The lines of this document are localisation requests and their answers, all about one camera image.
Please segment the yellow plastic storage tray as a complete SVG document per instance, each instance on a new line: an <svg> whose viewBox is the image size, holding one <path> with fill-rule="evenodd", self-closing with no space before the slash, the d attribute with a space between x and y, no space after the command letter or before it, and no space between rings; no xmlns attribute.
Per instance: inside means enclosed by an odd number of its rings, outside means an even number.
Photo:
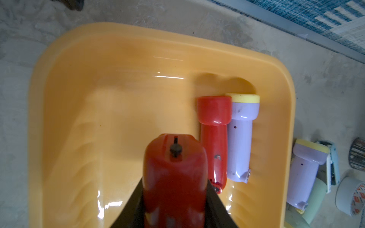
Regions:
<svg viewBox="0 0 365 228"><path fill-rule="evenodd" d="M284 226L295 89L276 58L192 36L92 23L54 41L29 86L29 225L108 228L163 133L199 137L195 99L260 96L248 183L220 195L241 228Z"/></svg>

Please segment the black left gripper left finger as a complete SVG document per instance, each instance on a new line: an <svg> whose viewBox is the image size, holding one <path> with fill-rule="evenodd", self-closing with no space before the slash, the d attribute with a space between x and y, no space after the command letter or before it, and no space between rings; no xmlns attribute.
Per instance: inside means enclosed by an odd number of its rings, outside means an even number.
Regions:
<svg viewBox="0 0 365 228"><path fill-rule="evenodd" d="M111 228L144 228L143 182L139 181Z"/></svg>

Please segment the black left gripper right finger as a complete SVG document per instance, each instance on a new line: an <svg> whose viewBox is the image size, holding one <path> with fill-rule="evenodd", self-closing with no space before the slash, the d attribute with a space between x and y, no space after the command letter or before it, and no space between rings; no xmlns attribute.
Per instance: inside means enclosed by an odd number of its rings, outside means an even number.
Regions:
<svg viewBox="0 0 365 228"><path fill-rule="evenodd" d="M214 190L210 181L206 194L206 227L207 228L238 228L225 206Z"/></svg>

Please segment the mint green flashlight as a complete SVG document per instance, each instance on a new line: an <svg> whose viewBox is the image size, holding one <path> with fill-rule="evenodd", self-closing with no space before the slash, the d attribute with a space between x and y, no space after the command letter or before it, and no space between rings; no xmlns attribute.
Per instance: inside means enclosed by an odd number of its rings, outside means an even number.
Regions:
<svg viewBox="0 0 365 228"><path fill-rule="evenodd" d="M304 211L287 204L285 212L284 228L310 228L310 224L321 207L322 201L327 193L327 184L316 178L311 194L308 199L308 206Z"/></svg>

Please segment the red flashlight one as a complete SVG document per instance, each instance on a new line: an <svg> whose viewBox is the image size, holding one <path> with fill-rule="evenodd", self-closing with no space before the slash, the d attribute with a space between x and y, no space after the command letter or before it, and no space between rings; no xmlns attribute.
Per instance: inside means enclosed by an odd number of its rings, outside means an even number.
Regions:
<svg viewBox="0 0 365 228"><path fill-rule="evenodd" d="M201 124L200 142L208 159L208 180L216 193L220 194L227 183L227 125L232 119L232 98L199 97L196 105Z"/></svg>

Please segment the red flashlight two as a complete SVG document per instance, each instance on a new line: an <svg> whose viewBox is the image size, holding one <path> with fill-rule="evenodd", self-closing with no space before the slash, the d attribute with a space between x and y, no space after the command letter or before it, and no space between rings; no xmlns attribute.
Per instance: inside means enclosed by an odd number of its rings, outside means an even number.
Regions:
<svg viewBox="0 0 365 228"><path fill-rule="evenodd" d="M142 182L146 228L204 227L208 162L193 136L162 134L151 141Z"/></svg>

